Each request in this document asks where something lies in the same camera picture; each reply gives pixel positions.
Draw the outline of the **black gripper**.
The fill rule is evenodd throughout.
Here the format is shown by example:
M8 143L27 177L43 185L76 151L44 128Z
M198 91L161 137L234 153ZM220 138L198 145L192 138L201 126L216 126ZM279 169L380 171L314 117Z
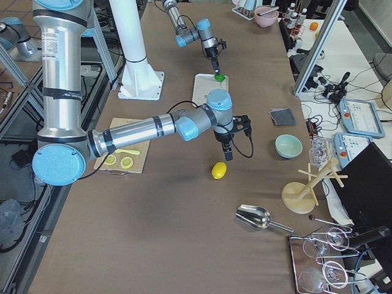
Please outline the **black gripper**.
M214 130L214 136L216 140L220 142L222 145L222 150L225 154L225 160L226 161L233 160L233 153L231 149L231 142L233 136L230 134L230 132L219 133L216 130Z
M206 54L206 58L211 61L211 65L215 71L215 75L219 75L219 61L217 60L219 51L217 49L217 46L204 48L204 51Z

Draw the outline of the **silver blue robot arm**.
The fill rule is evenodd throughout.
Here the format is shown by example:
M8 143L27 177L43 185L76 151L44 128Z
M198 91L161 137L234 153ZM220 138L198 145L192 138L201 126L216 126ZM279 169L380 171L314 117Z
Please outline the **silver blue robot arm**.
M200 40L206 58L211 61L215 76L220 75L221 70L217 58L219 54L218 40L214 37L209 19L202 19L197 22L195 27L188 28L184 22L186 16L180 14L177 3L177 1L162 1L162 7L175 29L177 45L182 48L196 40Z
M164 73L148 63L136 1L109 1L126 60L119 98L159 100ZM88 160L114 153L136 143L179 133L184 141L212 128L226 160L232 160L230 142L235 129L230 94L212 90L206 103L193 110L176 111L123 126L85 131L81 127L81 36L94 11L92 1L33 1L33 19L42 33L44 126L37 134L38 150L32 167L35 175L52 186L66 186L81 177ZM180 21L176 1L163 1L176 25L176 41L184 47L201 40L216 76L217 39L208 19L188 29Z

